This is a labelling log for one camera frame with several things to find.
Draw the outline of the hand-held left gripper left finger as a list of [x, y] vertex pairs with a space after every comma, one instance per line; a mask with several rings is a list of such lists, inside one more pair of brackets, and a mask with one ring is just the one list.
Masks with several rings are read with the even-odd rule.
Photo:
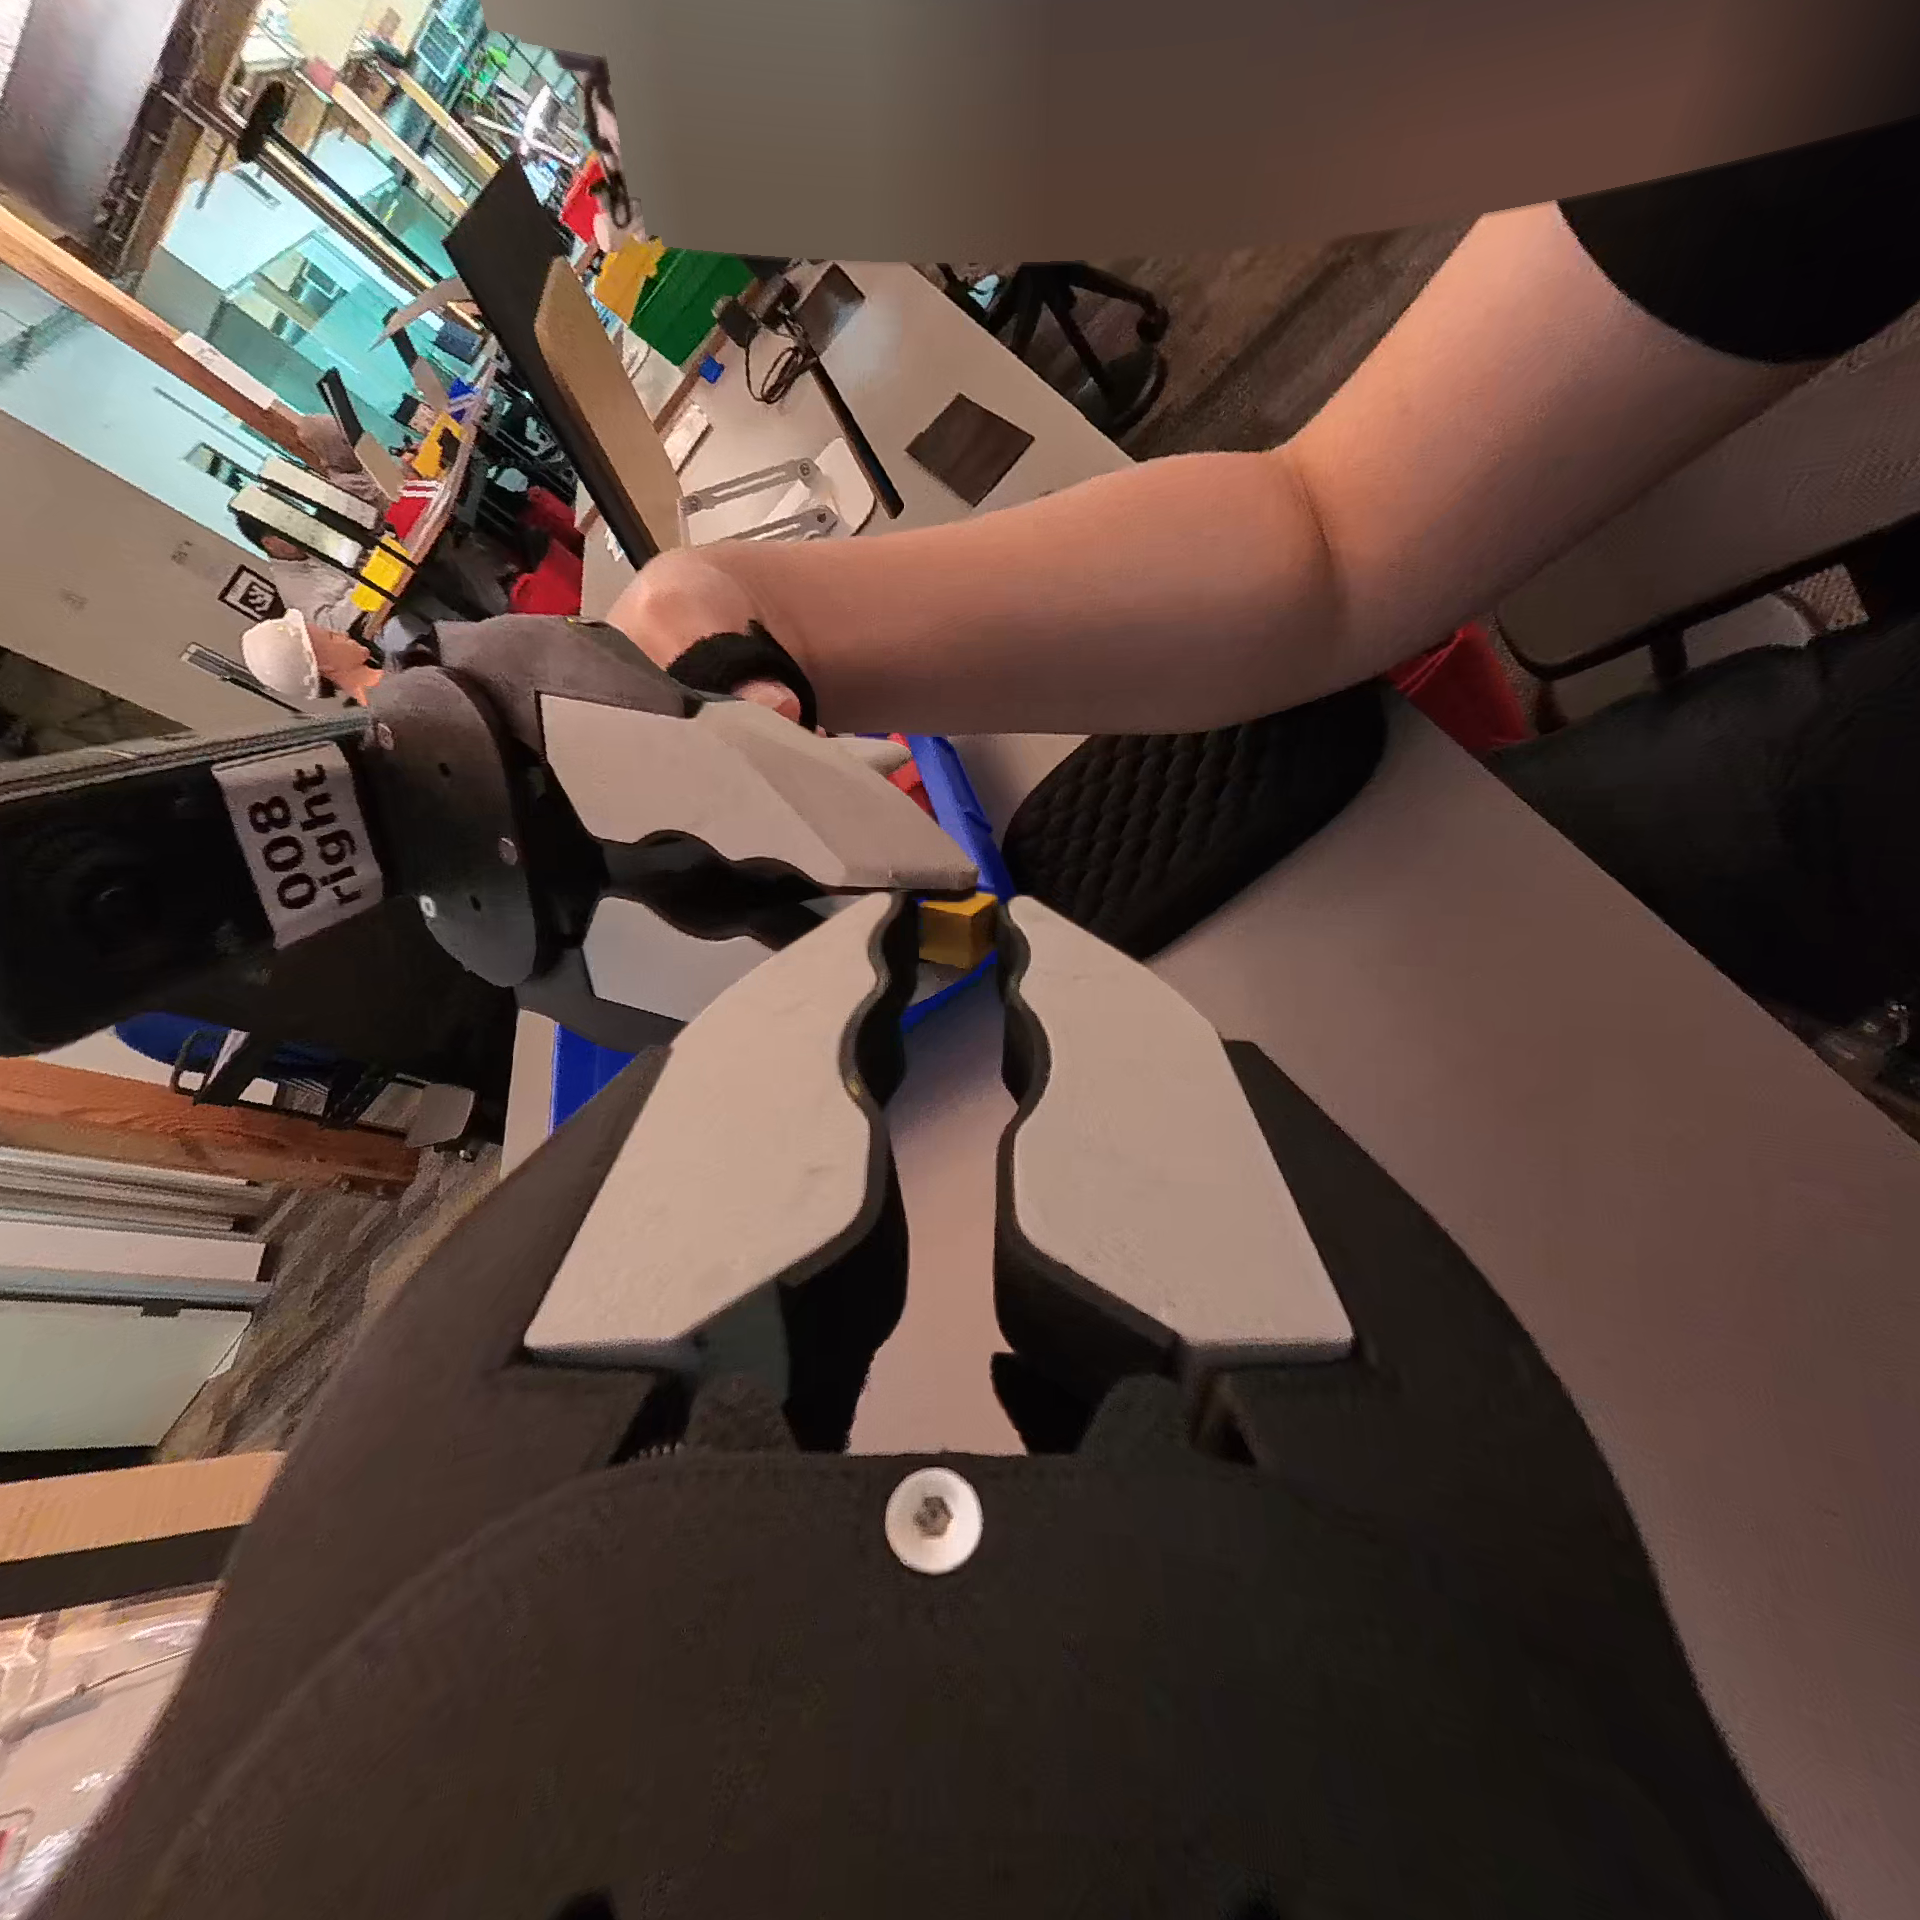
[[856, 897], [682, 1028], [535, 1311], [557, 1364], [790, 1364], [786, 1303], [880, 1223], [917, 908]]

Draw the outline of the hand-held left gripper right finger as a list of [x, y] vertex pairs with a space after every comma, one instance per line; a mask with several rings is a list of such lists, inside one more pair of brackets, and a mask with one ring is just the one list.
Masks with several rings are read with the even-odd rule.
[[1054, 908], [1004, 908], [997, 1314], [1058, 1369], [1325, 1363], [1354, 1322], [1224, 1040]]

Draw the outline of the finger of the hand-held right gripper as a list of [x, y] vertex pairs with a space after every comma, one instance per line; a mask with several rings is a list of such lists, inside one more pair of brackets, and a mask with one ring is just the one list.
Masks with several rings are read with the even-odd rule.
[[590, 921], [590, 986], [604, 1003], [686, 1024], [774, 952], [751, 935], [706, 940], [638, 902], [598, 902]]
[[888, 738], [822, 736], [734, 700], [679, 719], [546, 692], [538, 713], [546, 767], [606, 847], [675, 832], [824, 897], [976, 892], [976, 863], [892, 783], [908, 752]]

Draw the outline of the blue plastic bin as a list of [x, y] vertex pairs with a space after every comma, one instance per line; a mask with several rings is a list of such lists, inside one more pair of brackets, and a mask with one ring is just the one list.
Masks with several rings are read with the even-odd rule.
[[[918, 793], [935, 824], [973, 860], [989, 897], [1011, 892], [988, 810], [979, 802], [957, 748], [944, 736], [899, 736], [911, 754]], [[992, 966], [951, 970], [920, 962], [918, 986], [900, 1016], [911, 1031], [938, 1017], [988, 976]], [[500, 1172], [517, 1170], [568, 1116], [612, 1083], [632, 1062], [627, 1048], [600, 1048], [546, 1016], [518, 1011], [512, 1044], [508, 1119], [500, 1145]]]

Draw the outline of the person's right forearm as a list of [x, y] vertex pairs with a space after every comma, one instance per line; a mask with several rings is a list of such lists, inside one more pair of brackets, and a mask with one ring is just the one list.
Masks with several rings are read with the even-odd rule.
[[1403, 664], [1756, 396], [1556, 209], [1478, 223], [1284, 446], [805, 547], [755, 591], [831, 730], [1219, 730]]

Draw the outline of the person's right hand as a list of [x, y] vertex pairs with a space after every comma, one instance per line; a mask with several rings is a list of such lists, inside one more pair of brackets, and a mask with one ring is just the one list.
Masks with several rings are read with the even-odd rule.
[[799, 632], [790, 598], [803, 571], [796, 547], [670, 552], [638, 570], [606, 624], [684, 689], [764, 707], [816, 735], [821, 713], [808, 672], [784, 647]]

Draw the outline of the black mesh office chair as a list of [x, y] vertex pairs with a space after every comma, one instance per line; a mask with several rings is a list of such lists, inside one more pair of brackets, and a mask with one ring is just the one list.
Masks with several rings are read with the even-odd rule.
[[1213, 732], [1086, 736], [1002, 857], [1018, 897], [1146, 961], [1325, 830], [1383, 754], [1378, 683]]

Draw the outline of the black rod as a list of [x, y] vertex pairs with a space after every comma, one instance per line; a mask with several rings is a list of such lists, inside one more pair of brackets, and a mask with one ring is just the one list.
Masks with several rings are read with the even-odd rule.
[[874, 495], [876, 507], [888, 522], [899, 522], [906, 512], [906, 499], [894, 476], [885, 468], [870, 438], [854, 419], [843, 393], [831, 379], [831, 374], [824, 368], [821, 347], [808, 338], [806, 329], [798, 319], [786, 319], [786, 337], [796, 347], [799, 375], [806, 382], [811, 382], [813, 391], [822, 398], [822, 406], [828, 407], [828, 415], [831, 417], [839, 438], [848, 444], [854, 468], [860, 472], [862, 481]]

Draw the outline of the dark square mat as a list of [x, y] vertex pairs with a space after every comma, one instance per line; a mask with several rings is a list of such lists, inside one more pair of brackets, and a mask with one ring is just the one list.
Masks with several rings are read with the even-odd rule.
[[957, 393], [911, 438], [906, 454], [960, 503], [979, 511], [1034, 444], [1027, 428]]

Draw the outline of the green plastic bin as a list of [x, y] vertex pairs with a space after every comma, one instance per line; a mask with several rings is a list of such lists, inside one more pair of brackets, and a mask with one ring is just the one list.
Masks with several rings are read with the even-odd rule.
[[643, 283], [629, 329], [675, 368], [700, 360], [716, 308], [755, 283], [751, 263], [734, 254], [670, 247]]

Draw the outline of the black swivel chair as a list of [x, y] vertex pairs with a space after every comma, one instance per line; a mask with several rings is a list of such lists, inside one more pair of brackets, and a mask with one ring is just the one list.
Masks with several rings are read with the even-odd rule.
[[[1088, 260], [1027, 260], [1008, 270], [935, 263], [930, 275], [949, 303], [1106, 440], [1125, 442], [1162, 400], [1171, 314], [1130, 280]], [[1086, 303], [1127, 308], [1134, 340], [1096, 344], [1084, 315]]]

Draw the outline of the black padded chair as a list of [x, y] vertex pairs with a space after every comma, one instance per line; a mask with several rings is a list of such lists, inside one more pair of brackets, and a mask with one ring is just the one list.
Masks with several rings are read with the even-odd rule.
[[1916, 615], [1727, 657], [1488, 763], [1748, 998], [1826, 1024], [1916, 1003]]

